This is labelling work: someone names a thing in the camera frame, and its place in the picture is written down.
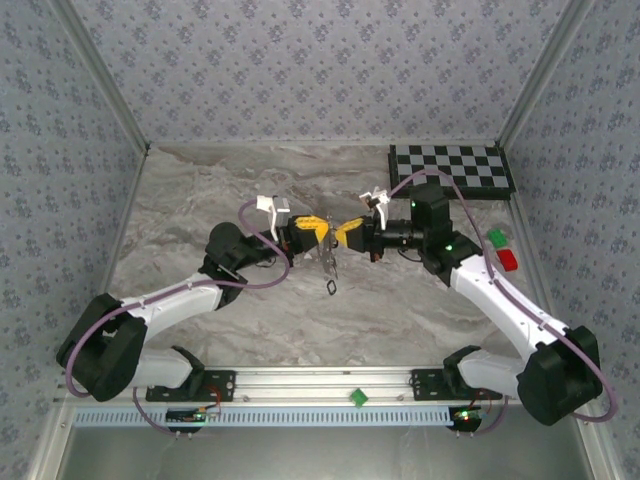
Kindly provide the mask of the black grey checkerboard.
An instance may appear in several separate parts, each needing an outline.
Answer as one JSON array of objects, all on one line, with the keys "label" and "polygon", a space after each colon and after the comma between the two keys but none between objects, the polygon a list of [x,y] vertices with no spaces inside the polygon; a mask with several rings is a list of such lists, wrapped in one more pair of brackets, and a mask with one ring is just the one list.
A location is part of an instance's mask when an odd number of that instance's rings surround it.
[{"label": "black grey checkerboard", "polygon": [[504,150],[497,145],[391,145],[390,187],[424,168],[451,176],[467,200],[509,200],[516,191]]}]

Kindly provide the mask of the small circuit board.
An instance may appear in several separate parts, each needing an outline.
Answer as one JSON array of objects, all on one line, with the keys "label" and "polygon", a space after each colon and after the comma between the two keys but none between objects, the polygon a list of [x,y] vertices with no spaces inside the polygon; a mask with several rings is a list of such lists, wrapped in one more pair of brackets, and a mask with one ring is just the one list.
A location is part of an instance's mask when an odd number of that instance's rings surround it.
[{"label": "small circuit board", "polygon": [[206,408],[171,408],[165,414],[168,427],[202,427],[208,420]]},{"label": "small circuit board", "polygon": [[481,426],[485,414],[480,407],[450,407],[449,417],[452,422],[449,430],[460,433],[475,433]]}]

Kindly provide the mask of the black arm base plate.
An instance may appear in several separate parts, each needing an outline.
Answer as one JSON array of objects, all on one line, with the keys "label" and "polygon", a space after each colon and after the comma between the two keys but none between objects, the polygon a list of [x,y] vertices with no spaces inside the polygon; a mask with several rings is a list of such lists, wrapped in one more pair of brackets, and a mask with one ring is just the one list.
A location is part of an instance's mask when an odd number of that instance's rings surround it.
[{"label": "black arm base plate", "polygon": [[234,399],[237,372],[234,370],[200,370],[191,373],[176,388],[155,386],[145,394],[147,402],[216,403]]},{"label": "black arm base plate", "polygon": [[414,369],[409,385],[416,401],[433,400],[501,400],[503,395],[491,390],[472,388],[459,374],[444,368]]}]

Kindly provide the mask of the aluminium mounting rail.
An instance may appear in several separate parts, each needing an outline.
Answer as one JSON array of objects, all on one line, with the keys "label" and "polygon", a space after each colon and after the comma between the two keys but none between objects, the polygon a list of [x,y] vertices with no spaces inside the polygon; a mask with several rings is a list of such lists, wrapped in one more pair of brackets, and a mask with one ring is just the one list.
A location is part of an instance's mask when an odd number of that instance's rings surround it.
[{"label": "aluminium mounting rail", "polygon": [[[414,369],[435,367],[228,367],[237,372],[234,399],[224,406],[348,406],[349,396],[360,388],[369,397],[369,406],[414,404],[462,405],[473,401],[497,404],[500,400],[416,401],[409,385]],[[170,405],[204,403],[147,402],[148,388],[138,391],[143,402]]]}]

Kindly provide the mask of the aluminium frame post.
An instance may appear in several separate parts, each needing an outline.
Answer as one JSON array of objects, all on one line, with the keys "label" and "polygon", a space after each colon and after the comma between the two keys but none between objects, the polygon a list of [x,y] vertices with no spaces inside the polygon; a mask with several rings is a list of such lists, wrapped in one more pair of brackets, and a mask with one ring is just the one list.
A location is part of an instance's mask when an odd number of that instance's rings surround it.
[{"label": "aluminium frame post", "polygon": [[149,143],[71,0],[47,2],[130,144],[138,153],[145,155],[149,150]]},{"label": "aluminium frame post", "polygon": [[595,2],[567,1],[496,139],[505,150],[514,144]]}]

